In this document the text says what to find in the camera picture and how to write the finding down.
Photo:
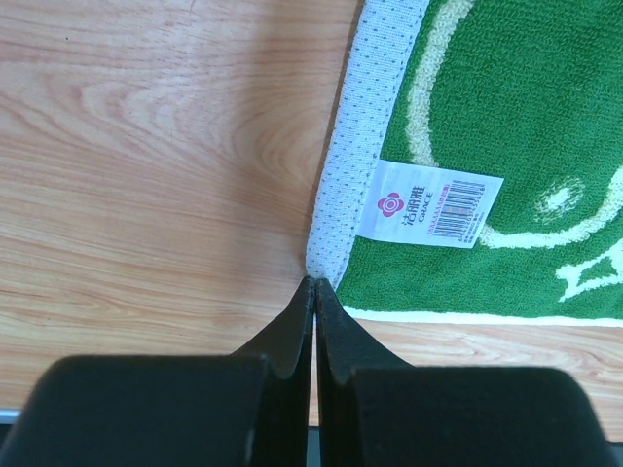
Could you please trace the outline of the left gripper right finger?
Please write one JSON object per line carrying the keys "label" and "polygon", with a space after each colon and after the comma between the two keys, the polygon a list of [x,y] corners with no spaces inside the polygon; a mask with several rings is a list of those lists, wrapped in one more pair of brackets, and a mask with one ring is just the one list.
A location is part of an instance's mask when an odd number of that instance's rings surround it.
{"label": "left gripper right finger", "polygon": [[539,367],[417,367],[315,284],[325,466],[613,466],[579,384]]}

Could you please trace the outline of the dark green patterned towel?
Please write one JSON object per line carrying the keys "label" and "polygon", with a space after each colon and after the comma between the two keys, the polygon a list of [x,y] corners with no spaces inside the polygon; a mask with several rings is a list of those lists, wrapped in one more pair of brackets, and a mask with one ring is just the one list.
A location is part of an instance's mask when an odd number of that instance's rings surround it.
{"label": "dark green patterned towel", "polygon": [[369,320],[622,323],[622,5],[367,1],[306,253]]}

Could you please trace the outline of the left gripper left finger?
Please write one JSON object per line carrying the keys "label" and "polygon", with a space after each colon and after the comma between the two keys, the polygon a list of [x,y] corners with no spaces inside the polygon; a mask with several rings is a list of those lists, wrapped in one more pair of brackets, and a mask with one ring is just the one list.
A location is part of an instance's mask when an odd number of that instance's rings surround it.
{"label": "left gripper left finger", "polygon": [[5,466],[302,466],[312,281],[228,355],[76,355],[35,384]]}

